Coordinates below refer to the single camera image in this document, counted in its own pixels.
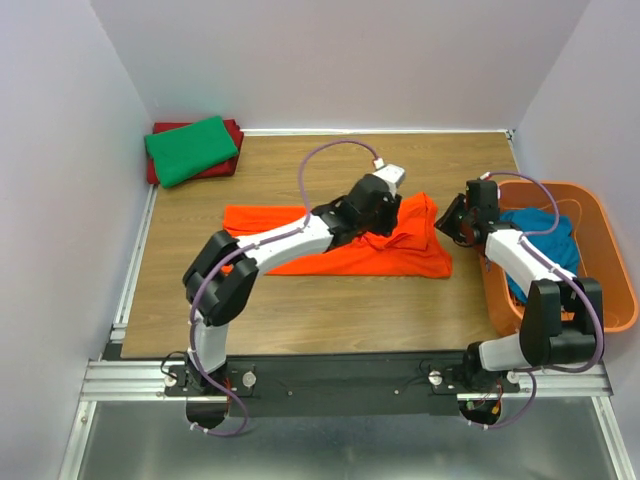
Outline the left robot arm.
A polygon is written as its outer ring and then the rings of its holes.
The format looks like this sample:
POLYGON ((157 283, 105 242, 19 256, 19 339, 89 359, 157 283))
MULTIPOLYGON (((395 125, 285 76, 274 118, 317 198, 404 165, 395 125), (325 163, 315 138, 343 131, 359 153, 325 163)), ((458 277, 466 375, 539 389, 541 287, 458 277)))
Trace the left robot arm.
POLYGON ((183 276, 190 304, 187 382, 201 395, 220 386, 229 324, 240 315, 258 278, 297 259, 331 252, 366 233, 388 237, 396 228, 405 170, 386 165, 351 191, 302 218, 248 236, 213 234, 183 276))

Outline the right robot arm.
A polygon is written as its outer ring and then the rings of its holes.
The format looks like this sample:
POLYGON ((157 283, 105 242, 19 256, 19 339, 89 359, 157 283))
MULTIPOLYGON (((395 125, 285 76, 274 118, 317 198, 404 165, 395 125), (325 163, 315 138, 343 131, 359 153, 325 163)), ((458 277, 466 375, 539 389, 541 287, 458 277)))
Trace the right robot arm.
POLYGON ((550 260, 532 244, 534 232, 503 221, 499 186, 490 173, 468 181, 435 227, 501 267, 527 295, 516 333, 467 347, 455 369, 467 389, 483 391, 509 371, 583 373, 602 359, 600 283, 550 260))

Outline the orange t shirt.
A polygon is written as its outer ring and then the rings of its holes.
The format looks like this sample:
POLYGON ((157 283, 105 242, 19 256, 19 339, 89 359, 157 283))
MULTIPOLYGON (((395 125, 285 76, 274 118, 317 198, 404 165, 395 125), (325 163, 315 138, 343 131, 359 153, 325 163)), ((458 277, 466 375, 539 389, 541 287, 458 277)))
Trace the orange t shirt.
MULTIPOLYGON (((229 205, 222 226, 234 236, 263 233, 304 214, 302 206, 229 205)), ((299 258, 271 271, 280 276, 420 276, 448 278, 451 255, 435 232, 436 203, 420 192, 402 200, 389 237, 367 233, 325 254, 299 258)))

